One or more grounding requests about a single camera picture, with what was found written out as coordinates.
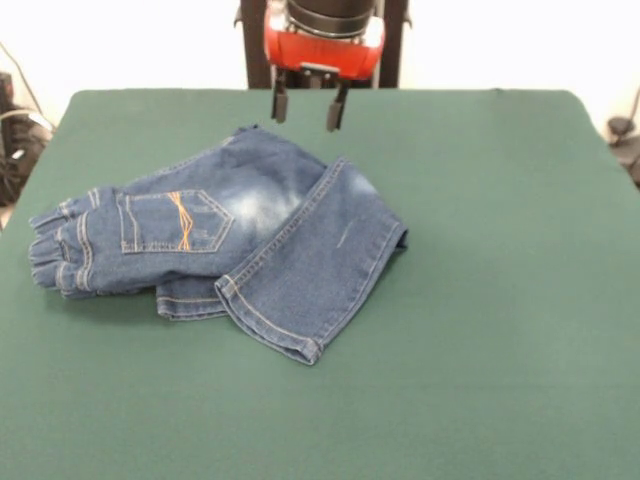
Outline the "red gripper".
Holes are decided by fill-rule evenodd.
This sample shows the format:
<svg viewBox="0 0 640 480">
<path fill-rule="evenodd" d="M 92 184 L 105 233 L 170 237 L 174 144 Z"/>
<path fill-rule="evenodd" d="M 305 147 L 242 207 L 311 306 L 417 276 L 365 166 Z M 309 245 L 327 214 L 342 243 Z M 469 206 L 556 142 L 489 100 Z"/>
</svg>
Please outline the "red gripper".
<svg viewBox="0 0 640 480">
<path fill-rule="evenodd" d="M 384 20 L 372 16 L 363 33 L 355 37 L 317 36 L 293 22 L 285 7 L 267 7 L 264 15 L 264 50 L 268 62 L 277 69 L 274 77 L 271 118 L 284 123 L 287 118 L 287 71 L 328 71 L 340 78 L 365 80 L 372 76 L 385 42 Z M 349 83 L 339 84 L 329 106 L 326 129 L 341 128 Z"/>
</svg>

